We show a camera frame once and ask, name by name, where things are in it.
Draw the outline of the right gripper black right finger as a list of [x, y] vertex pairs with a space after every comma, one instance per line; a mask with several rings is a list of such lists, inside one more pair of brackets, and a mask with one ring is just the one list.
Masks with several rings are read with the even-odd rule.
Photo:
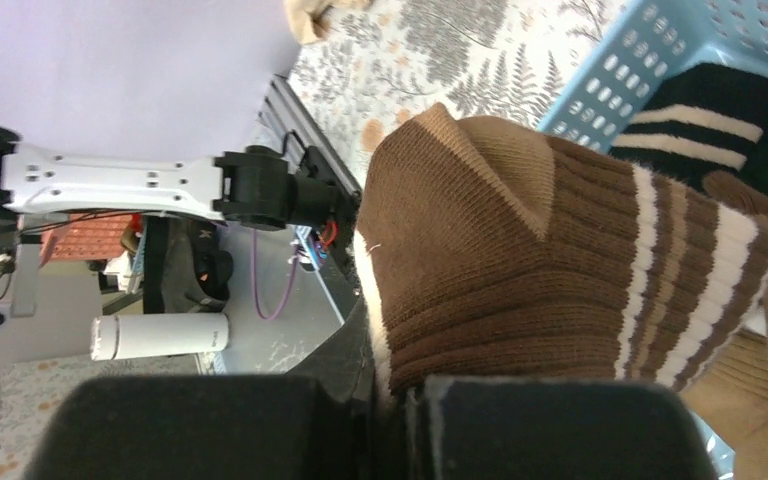
[[714, 479], [695, 422], [640, 382], [432, 376], [405, 398], [413, 479]]

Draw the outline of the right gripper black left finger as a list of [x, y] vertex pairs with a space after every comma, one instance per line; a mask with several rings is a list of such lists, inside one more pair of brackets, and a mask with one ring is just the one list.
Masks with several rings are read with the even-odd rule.
[[28, 479], [369, 479], [367, 309], [279, 374], [111, 376], [76, 387]]

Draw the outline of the brown striped sock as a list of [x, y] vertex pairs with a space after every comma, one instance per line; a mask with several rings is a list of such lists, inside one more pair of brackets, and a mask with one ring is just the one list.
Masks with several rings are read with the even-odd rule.
[[431, 374], [682, 390], [758, 306], [768, 229], [666, 176], [434, 105], [369, 164], [354, 233], [376, 384]]

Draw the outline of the black sock with beige stripes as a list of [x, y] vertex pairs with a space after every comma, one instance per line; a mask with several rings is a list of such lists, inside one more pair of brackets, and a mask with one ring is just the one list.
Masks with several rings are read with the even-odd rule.
[[739, 173], [768, 130], [768, 78], [700, 63], [660, 85], [609, 155], [702, 192], [713, 172]]

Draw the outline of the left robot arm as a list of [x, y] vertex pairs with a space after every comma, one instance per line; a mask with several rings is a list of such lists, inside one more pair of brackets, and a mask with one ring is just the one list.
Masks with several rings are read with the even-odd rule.
[[[244, 153], [224, 152], [218, 157], [158, 162], [103, 158], [63, 153], [23, 143], [11, 131], [0, 128], [0, 210], [19, 215], [19, 237], [40, 236], [53, 230], [55, 223], [67, 222], [69, 213], [119, 214], [137, 212], [183, 216], [190, 219], [230, 222], [227, 233], [242, 234], [243, 227], [278, 231], [293, 227], [300, 241], [302, 227], [311, 231], [333, 225], [335, 243], [329, 247], [326, 266], [351, 277], [353, 267], [349, 234], [361, 198], [360, 187], [336, 158], [330, 144], [315, 125], [289, 130], [300, 146], [289, 147], [300, 155], [300, 173], [288, 173], [289, 164], [278, 160], [278, 153], [266, 147], [246, 147]], [[13, 318], [31, 318], [26, 310], [36, 309], [39, 267], [19, 266], [38, 253], [40, 245], [31, 242], [15, 247], [17, 270], [13, 274], [15, 293]], [[231, 363], [251, 364], [253, 369], [268, 352], [284, 342], [302, 340], [305, 351], [324, 340], [328, 309], [325, 300], [303, 295], [291, 302], [289, 326], [255, 326], [255, 313], [245, 313], [244, 304], [254, 307], [254, 293], [244, 293], [242, 283], [231, 293], [242, 300], [231, 300], [228, 307]], [[45, 322], [25, 327], [7, 327], [0, 334], [0, 366], [47, 360], [89, 352], [78, 346], [78, 327], [65, 320], [41, 317]]]

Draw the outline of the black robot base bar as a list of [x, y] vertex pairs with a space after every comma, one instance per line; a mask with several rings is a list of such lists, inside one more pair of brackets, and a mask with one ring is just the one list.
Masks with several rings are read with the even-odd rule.
[[344, 323], [359, 295], [350, 233], [360, 186], [285, 77], [271, 79], [258, 120], [280, 138], [277, 150], [289, 163], [287, 226], [303, 251], [302, 267]]

